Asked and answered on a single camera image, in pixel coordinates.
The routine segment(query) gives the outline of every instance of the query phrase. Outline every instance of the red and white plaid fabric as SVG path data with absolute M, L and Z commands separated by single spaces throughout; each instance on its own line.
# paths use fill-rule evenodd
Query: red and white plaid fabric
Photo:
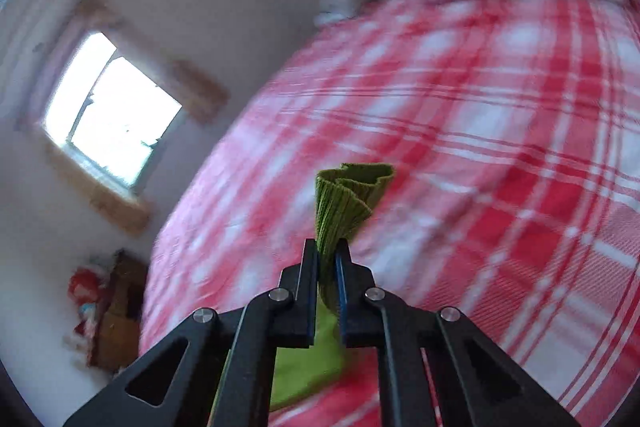
M 604 0 L 386 0 L 322 32 L 250 103 L 159 235 L 142 351 L 242 307 L 314 235 L 314 178 L 398 174 L 352 242 L 409 304 L 462 311 L 585 427 L 640 374 L 640 50 Z M 379 425 L 364 361 L 271 426 Z

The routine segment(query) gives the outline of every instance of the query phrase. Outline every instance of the metal screw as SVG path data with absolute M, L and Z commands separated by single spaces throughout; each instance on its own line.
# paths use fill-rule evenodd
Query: metal screw
M 269 298 L 276 302 L 286 301 L 289 298 L 289 290 L 286 288 L 274 288 L 269 292 Z
M 382 301 L 385 298 L 385 291 L 382 288 L 369 288 L 364 292 L 364 296 L 370 301 Z
M 213 310 L 211 308 L 200 308 L 193 312 L 193 320 L 200 324 L 206 324 L 213 318 Z
M 455 322 L 462 317 L 462 313 L 458 308 L 454 308 L 453 306 L 447 306 L 440 310 L 440 317 L 442 317 L 447 322 Z

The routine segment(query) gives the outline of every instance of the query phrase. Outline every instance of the wall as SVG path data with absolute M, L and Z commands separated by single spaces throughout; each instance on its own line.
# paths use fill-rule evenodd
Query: wall
M 75 322 L 66 299 L 71 270 L 88 254 L 120 247 L 148 258 L 166 216 L 212 147 L 312 34 L 316 6 L 316 0 L 106 0 L 172 55 L 215 75 L 231 94 L 212 125 L 186 121 L 168 137 L 144 190 L 156 215 L 148 231 L 132 239 L 92 212 L 51 171 L 28 134 L 15 130 L 76 1 L 7 0 L 0 6 L 0 357 L 46 427 L 61 425 L 102 384 L 72 366 L 62 347 L 62 335 Z

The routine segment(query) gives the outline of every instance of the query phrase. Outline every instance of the green fabric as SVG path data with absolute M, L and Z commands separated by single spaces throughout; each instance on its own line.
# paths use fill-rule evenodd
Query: green fabric
M 350 164 L 318 172 L 316 244 L 320 254 L 316 337 L 309 349 L 279 348 L 271 390 L 271 410 L 291 405 L 337 380 L 348 364 L 338 334 L 334 254 L 338 240 L 352 239 L 393 179 L 387 164 Z

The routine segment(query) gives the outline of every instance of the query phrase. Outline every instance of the triangular cutout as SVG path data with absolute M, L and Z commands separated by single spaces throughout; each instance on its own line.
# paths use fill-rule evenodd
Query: triangular cutout
M 522 393 L 520 385 L 476 341 L 467 339 L 465 348 L 487 402 L 497 405 Z
M 161 405 L 188 345 L 187 339 L 178 339 L 172 343 L 149 367 L 129 382 L 125 388 L 127 394 L 150 405 Z

